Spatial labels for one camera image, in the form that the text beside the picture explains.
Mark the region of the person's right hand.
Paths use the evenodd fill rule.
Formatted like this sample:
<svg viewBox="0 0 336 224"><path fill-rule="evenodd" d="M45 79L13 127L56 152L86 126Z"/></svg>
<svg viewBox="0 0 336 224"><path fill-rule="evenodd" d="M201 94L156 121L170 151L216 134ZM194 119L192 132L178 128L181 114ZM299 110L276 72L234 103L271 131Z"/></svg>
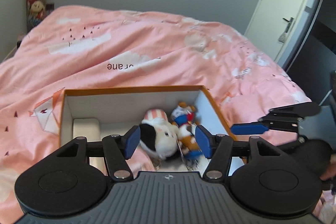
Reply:
<svg viewBox="0 0 336 224"><path fill-rule="evenodd" d="M323 190L330 190L333 187L335 182L335 166L335 155L332 155L330 159L330 164L328 165L326 171L320 177Z"/></svg>

